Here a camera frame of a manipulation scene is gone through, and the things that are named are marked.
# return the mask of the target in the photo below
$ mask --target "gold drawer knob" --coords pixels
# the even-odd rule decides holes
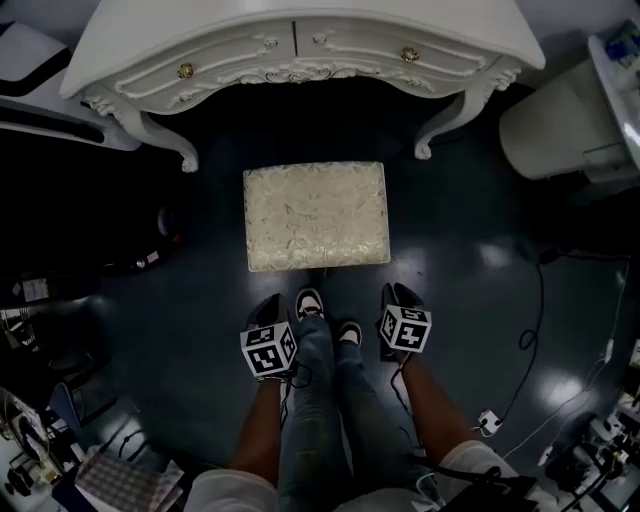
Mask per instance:
[[[402,57],[402,60],[407,64],[412,64],[420,58],[418,52],[408,46],[405,46],[402,49],[402,54],[400,56]]]
[[[178,71],[178,76],[180,78],[191,78],[193,76],[193,66],[188,62],[180,66],[180,70]]]

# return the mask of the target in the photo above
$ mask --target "cream stool cushion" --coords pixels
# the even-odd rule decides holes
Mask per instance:
[[[388,263],[379,162],[282,165],[245,171],[249,270]]]

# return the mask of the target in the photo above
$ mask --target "leg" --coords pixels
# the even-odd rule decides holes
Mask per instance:
[[[508,57],[500,58],[477,82],[459,94],[448,108],[424,124],[416,135],[416,158],[420,160],[431,158],[429,142],[433,137],[455,130],[475,119],[489,101],[494,89],[504,91],[516,79],[519,72],[520,67],[517,62]]]
[[[429,119],[420,129],[416,135],[416,158],[431,158],[431,139],[467,124],[482,111],[484,104],[484,99],[474,89],[460,93],[451,105]]]
[[[100,117],[100,121],[96,120],[94,123],[100,126],[104,134],[103,146],[124,151],[135,151],[140,147],[140,141],[125,132],[114,119]]]
[[[159,148],[178,151],[184,157],[182,162],[184,172],[198,170],[198,154],[193,145],[177,133],[160,126],[146,112],[141,112],[112,92],[97,85],[90,87],[84,98],[100,115],[113,115],[125,131],[135,139]]]
[[[293,421],[282,453],[280,510],[328,512],[351,497],[352,487],[333,396],[331,331],[324,318],[308,315],[298,339],[297,359],[313,378],[308,387],[294,390]],[[301,381],[305,374],[303,369]]]
[[[348,325],[357,324],[345,324],[340,329],[336,387],[358,491],[364,494],[391,487],[415,490],[416,480],[425,474],[425,469],[407,461],[411,453],[407,439],[392,423],[364,377],[359,344],[362,331],[358,326],[357,336],[347,334],[353,333]]]

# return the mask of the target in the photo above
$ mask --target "white sneaker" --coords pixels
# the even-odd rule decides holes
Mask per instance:
[[[309,315],[324,318],[324,307],[318,290],[315,288],[303,288],[296,298],[296,318],[301,322]]]
[[[357,322],[345,322],[338,330],[338,341],[340,343],[355,343],[360,346],[362,343],[362,329]]]

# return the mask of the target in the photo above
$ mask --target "curved table leg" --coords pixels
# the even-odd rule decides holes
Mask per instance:
[[[112,114],[125,131],[135,139],[151,146],[178,151],[184,158],[182,161],[184,172],[198,170],[198,153],[193,145],[184,137],[160,126],[146,112],[141,112],[100,86],[91,86],[85,93],[84,99],[100,115]]]
[[[491,97],[494,89],[504,91],[518,73],[519,65],[509,59],[501,58],[478,82],[459,94],[449,107],[429,119],[416,135],[415,156],[420,160],[431,158],[429,142],[436,135],[455,130],[474,119]]]
[[[431,158],[429,142],[436,135],[455,130],[475,118],[484,108],[481,94],[467,90],[457,96],[451,105],[429,119],[416,135],[415,156],[419,160]]]

